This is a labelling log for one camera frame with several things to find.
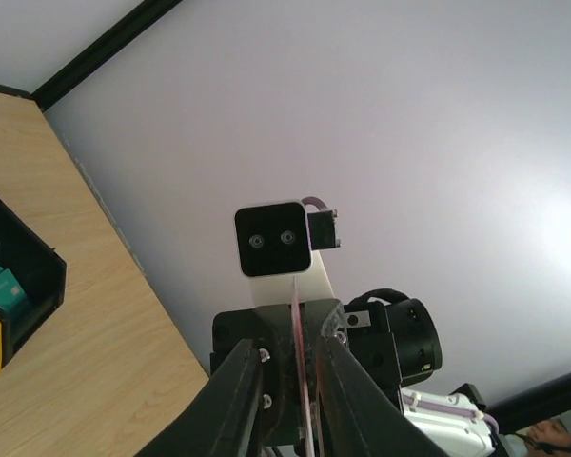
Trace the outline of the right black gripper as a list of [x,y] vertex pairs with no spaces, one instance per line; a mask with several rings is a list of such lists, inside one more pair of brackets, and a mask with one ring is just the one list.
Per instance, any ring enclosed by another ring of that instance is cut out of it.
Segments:
[[[371,290],[344,305],[322,299],[301,306],[309,395],[316,395],[316,343],[341,331],[346,345],[377,387],[389,390],[391,370],[403,386],[428,379],[443,365],[438,332],[424,304],[393,289]],[[225,311],[214,317],[210,370],[216,372],[243,339],[252,340],[269,358],[264,393],[272,400],[263,421],[267,447],[301,442],[301,399],[292,336],[291,305],[278,304]]]

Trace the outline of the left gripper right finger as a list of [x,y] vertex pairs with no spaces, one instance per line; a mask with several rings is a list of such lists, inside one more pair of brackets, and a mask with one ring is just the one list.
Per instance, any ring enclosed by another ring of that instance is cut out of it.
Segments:
[[444,456],[375,385],[335,337],[318,339],[318,441],[322,456]]

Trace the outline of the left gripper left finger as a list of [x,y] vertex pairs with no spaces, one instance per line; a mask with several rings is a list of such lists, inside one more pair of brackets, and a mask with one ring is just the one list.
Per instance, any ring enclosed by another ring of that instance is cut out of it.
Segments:
[[137,452],[139,456],[260,456],[263,368],[259,350],[240,341],[190,405]]

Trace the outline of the red patterned card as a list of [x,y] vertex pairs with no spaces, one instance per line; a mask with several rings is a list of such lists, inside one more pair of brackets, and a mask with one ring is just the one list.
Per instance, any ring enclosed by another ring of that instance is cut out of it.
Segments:
[[310,408],[308,384],[306,379],[305,366],[305,344],[302,326],[301,306],[296,277],[292,279],[292,299],[291,299],[291,324],[294,351],[297,364],[297,377],[301,400],[302,417],[302,437],[305,444],[305,455],[315,456],[315,446],[313,437],[312,415]]

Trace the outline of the black bin with teal cards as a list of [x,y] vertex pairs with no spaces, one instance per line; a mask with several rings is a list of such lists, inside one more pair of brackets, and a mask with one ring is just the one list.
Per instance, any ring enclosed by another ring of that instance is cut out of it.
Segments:
[[0,309],[4,366],[62,305],[67,264],[0,199],[0,266],[13,273],[29,300],[18,319]]

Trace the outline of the teal card stack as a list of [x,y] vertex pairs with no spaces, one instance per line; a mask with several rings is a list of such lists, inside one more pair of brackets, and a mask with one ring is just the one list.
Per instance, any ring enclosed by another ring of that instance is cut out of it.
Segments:
[[0,266],[0,309],[12,319],[18,319],[29,308],[28,296],[8,268]]

